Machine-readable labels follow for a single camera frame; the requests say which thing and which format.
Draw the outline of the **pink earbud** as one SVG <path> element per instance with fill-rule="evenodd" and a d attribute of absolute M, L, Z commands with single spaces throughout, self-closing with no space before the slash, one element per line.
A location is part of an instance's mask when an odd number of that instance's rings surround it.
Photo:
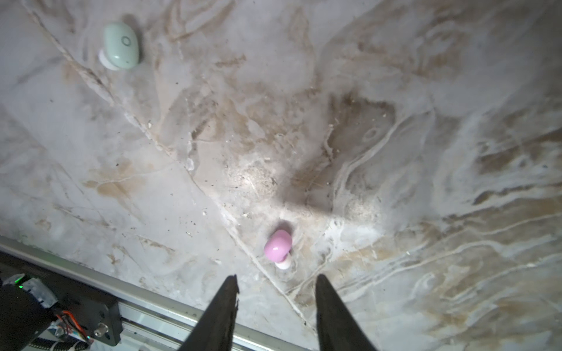
<path fill-rule="evenodd" d="M 291 267 L 291 250 L 293 239 L 286 230 L 277 230 L 267 241 L 264 247 L 265 257 L 278 269 L 288 270 Z"/>

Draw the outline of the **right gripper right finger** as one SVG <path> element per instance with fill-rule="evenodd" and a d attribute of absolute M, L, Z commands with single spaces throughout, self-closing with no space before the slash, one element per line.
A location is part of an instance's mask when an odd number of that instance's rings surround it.
<path fill-rule="evenodd" d="M 316 280 L 316 305 L 320 350 L 376 351 L 324 274 Z"/>

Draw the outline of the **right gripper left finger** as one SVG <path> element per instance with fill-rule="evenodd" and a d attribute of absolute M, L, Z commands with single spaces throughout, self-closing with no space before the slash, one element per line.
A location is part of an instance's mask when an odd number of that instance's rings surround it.
<path fill-rule="evenodd" d="M 228 276 L 178 351 L 230 351 L 238 312 L 237 276 Z"/>

